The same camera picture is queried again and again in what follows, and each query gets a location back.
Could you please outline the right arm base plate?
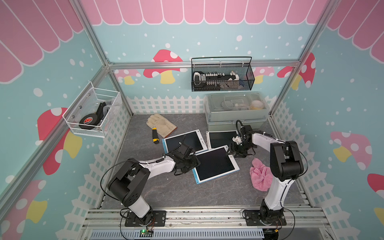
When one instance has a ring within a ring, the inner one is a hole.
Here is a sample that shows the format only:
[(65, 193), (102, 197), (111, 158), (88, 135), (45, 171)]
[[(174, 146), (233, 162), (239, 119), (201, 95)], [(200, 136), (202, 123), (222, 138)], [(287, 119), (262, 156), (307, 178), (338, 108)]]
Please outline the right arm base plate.
[(287, 225), (283, 210), (243, 210), (247, 226), (282, 227)]

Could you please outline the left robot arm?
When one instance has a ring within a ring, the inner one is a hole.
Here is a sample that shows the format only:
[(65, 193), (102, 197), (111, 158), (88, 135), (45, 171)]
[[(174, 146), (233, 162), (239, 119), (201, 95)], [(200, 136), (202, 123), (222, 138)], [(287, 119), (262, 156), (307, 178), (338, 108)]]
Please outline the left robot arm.
[(142, 197), (142, 192), (150, 178), (173, 172), (175, 176), (185, 174), (200, 165), (196, 151), (192, 147), (180, 142), (179, 145), (163, 154), (162, 157), (137, 161), (130, 158), (115, 164), (109, 169), (121, 166), (107, 184), (109, 196), (127, 207), (142, 226), (151, 224), (155, 214), (150, 205)]

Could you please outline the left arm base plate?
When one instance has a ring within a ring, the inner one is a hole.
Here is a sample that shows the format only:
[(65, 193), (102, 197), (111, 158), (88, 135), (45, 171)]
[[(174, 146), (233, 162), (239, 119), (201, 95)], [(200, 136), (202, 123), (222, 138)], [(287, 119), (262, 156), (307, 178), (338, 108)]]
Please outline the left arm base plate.
[(125, 227), (164, 227), (166, 211), (150, 210), (144, 217), (139, 218), (134, 212), (130, 212), (125, 220)]

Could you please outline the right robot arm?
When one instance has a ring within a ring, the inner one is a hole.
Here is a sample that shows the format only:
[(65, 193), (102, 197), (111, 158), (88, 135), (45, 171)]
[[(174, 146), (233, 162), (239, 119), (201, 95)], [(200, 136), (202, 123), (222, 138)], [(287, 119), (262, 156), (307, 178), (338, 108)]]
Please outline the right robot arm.
[(285, 226), (284, 201), (291, 185), (302, 176), (304, 163), (302, 154), (295, 141), (283, 141), (262, 131), (253, 130), (240, 120), (235, 123), (237, 136), (233, 137), (228, 153), (235, 158), (245, 158), (250, 149), (260, 147), (270, 153), (270, 169), (273, 175), (272, 185), (262, 200), (259, 210), (244, 211), (248, 226)]

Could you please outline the blue front drawing tablet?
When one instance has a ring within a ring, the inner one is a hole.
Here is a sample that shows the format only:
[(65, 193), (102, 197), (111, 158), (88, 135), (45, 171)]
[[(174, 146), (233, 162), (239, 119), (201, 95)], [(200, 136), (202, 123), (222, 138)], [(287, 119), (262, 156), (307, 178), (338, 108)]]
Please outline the blue front drawing tablet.
[(196, 154), (200, 165), (193, 169), (197, 184), (237, 172), (240, 170), (233, 155), (228, 154), (227, 145)]

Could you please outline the pink cleaning cloth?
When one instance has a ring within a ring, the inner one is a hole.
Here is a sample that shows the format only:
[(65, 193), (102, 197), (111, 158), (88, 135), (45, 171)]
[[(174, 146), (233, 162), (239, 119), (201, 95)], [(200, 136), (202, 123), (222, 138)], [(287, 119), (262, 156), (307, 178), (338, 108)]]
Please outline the pink cleaning cloth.
[(250, 177), (253, 187), (262, 192), (267, 192), (270, 189), (274, 179), (271, 169), (258, 158), (252, 160)]

